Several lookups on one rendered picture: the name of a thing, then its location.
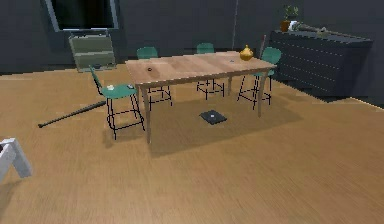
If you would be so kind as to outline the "black flat laptop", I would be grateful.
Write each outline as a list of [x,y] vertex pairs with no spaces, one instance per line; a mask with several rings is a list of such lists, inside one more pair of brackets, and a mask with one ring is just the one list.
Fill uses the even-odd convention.
[[200,117],[211,125],[215,125],[227,120],[225,116],[215,110],[210,110],[200,114]]

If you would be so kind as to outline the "grey elongated object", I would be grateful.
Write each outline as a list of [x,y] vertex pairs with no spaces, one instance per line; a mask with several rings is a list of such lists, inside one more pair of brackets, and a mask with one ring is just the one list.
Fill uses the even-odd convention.
[[296,31],[307,31],[307,32],[314,32],[318,36],[328,36],[330,34],[330,31],[327,30],[325,27],[322,28],[316,28],[309,25],[306,25],[304,23],[298,23],[295,25]]

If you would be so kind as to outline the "black baseball bat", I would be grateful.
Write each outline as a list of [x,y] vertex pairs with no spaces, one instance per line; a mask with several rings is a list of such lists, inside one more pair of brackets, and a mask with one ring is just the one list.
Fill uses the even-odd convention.
[[53,124],[53,123],[55,123],[55,122],[58,122],[58,121],[60,121],[60,120],[63,120],[63,119],[66,119],[66,118],[69,118],[69,117],[72,117],[72,116],[75,116],[75,115],[78,115],[78,114],[81,114],[81,113],[85,113],[85,112],[91,111],[91,110],[93,110],[93,109],[102,107],[102,106],[104,106],[104,105],[106,105],[106,101],[99,101],[99,102],[97,102],[97,103],[88,105],[88,106],[86,106],[86,107],[84,107],[84,108],[81,108],[81,109],[79,109],[79,110],[76,110],[76,111],[74,111],[74,112],[71,112],[71,113],[69,113],[69,114],[66,114],[66,115],[64,115],[64,116],[61,116],[61,117],[59,117],[59,118],[56,118],[56,119],[47,121],[47,122],[45,122],[45,123],[37,124],[37,127],[38,127],[38,128],[43,128],[43,127],[45,127],[45,126],[48,126],[48,125]]

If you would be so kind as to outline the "wooden dining table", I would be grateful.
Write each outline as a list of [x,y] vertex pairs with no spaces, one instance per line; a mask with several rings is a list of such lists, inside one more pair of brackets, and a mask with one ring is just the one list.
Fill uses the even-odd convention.
[[226,90],[231,93],[233,77],[262,73],[260,91],[263,91],[268,72],[275,68],[274,64],[257,58],[244,61],[236,51],[128,60],[125,64],[132,83],[141,90],[144,100],[148,143],[151,142],[149,88],[227,78]]

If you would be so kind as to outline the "dark grey sideboard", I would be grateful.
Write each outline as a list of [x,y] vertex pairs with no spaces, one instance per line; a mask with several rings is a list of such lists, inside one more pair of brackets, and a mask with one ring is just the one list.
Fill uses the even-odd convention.
[[326,102],[352,96],[373,41],[309,31],[272,31],[269,47],[282,52],[273,79]]

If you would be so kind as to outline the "golden round pot with lid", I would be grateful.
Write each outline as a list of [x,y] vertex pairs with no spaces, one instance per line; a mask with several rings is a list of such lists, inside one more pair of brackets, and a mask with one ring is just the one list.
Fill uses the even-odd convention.
[[248,45],[240,52],[240,58],[244,61],[249,61],[254,56],[253,51]]

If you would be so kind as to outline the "window with grey frame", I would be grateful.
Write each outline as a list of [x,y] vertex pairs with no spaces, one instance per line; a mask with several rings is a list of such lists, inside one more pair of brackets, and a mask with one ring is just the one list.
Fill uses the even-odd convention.
[[119,28],[115,0],[44,0],[44,2],[56,32]]

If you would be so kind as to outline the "green chair with black legs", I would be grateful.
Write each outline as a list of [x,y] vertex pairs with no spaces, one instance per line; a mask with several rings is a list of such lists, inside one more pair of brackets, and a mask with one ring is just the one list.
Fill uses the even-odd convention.
[[[273,47],[266,47],[263,53],[261,54],[261,59],[276,65],[280,61],[281,56],[282,56],[282,52],[279,49],[273,48]],[[241,98],[243,98],[245,100],[252,102],[253,103],[252,109],[255,109],[256,104],[259,101],[258,97],[261,97],[261,101],[267,101],[268,104],[271,104],[272,96],[270,91],[272,88],[272,84],[269,84],[269,89],[267,91],[265,90],[260,91],[260,86],[261,86],[260,81],[262,76],[263,76],[262,73],[253,74],[253,77],[254,77],[253,86],[248,89],[244,88],[245,77],[243,77],[237,100],[240,100]]]
[[[134,87],[134,89],[127,88],[127,85],[130,84],[117,84],[113,85],[114,90],[108,90],[107,86],[103,86],[96,74],[96,69],[90,65],[89,66],[92,78],[94,80],[94,83],[96,85],[98,93],[103,96],[106,99],[106,105],[107,105],[107,123],[109,128],[113,131],[114,139],[117,139],[116,132],[121,129],[125,129],[128,127],[132,127],[135,125],[141,125],[142,129],[145,129],[144,126],[144,117],[140,111],[139,103],[138,103],[138,97],[137,97],[137,89]],[[132,108],[126,111],[120,111],[115,112],[113,109],[113,101],[129,98]],[[134,118],[136,121],[134,123],[128,123],[123,126],[117,126],[115,123],[115,116],[116,115],[124,115],[128,113],[133,113]]]
[[[197,45],[198,54],[214,53],[214,45],[212,43],[200,43]],[[214,79],[206,80],[204,83],[197,82],[196,90],[205,94],[205,99],[208,99],[209,94],[224,93],[225,85],[217,83]]]
[[[155,47],[142,47],[136,51],[138,59],[151,59],[158,58],[158,52]],[[173,105],[172,95],[169,86],[161,86],[148,89],[149,95],[149,109],[152,109],[152,105],[155,103],[169,101],[170,105]]]

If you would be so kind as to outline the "house plant in orange pot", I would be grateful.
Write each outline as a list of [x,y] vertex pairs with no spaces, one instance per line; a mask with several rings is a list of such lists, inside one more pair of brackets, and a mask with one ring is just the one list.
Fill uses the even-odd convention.
[[292,5],[284,5],[284,16],[283,20],[280,22],[280,31],[287,32],[289,30],[290,24],[298,16],[298,7]]

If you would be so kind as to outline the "thin grey floor lamp pole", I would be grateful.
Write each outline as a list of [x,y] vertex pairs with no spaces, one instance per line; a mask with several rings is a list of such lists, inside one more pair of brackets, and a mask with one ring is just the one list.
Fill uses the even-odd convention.
[[235,1],[235,10],[234,10],[234,19],[233,19],[233,30],[232,30],[232,44],[231,44],[231,50],[234,50],[235,48],[235,41],[236,41],[236,27],[237,27],[237,17],[238,17],[238,8],[239,8],[239,1]]

